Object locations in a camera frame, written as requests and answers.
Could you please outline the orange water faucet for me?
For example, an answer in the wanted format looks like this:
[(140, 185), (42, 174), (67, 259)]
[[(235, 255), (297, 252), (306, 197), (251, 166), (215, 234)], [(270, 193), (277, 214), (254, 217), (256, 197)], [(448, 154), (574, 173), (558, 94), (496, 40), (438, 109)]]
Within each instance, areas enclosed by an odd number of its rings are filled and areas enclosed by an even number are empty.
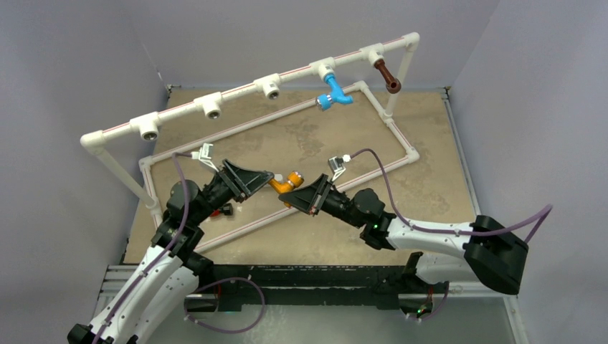
[(294, 191), (299, 188), (304, 182), (302, 174), (298, 171), (290, 172), (281, 181), (276, 178), (271, 179), (268, 185), (279, 195), (286, 194), (287, 192)]

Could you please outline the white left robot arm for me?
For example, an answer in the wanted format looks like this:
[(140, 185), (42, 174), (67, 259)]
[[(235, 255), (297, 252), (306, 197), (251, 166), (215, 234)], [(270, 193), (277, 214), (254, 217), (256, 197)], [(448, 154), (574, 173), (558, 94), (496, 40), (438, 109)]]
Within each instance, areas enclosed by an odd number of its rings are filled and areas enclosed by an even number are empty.
[(76, 324), (68, 343), (147, 343), (175, 306), (215, 284), (214, 263), (194, 250), (200, 224), (234, 200), (243, 202), (274, 177), (223, 160), (212, 180), (199, 188), (179, 169), (161, 224), (135, 272), (88, 324)]

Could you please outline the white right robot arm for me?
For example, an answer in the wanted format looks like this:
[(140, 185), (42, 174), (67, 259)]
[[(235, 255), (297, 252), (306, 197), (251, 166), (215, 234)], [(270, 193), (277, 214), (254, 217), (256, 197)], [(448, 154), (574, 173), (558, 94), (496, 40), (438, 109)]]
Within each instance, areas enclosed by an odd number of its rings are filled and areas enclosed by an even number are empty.
[(517, 295), (529, 246), (490, 216), (472, 222), (437, 223), (400, 219), (388, 212), (371, 188), (350, 197), (323, 174), (312, 184), (279, 195), (279, 200), (311, 216), (324, 212), (361, 230), (361, 239), (373, 249), (418, 249), (465, 262), (457, 271), (485, 287)]

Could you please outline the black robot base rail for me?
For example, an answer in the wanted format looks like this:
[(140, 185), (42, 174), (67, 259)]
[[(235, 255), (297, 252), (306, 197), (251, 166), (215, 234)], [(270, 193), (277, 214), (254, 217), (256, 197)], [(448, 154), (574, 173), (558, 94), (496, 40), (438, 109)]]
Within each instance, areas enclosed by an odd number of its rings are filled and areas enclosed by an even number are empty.
[(190, 311), (239, 312), (245, 305), (370, 306), (416, 312), (442, 297), (446, 282), (431, 285), (406, 265), (217, 264), (199, 279), (187, 300)]

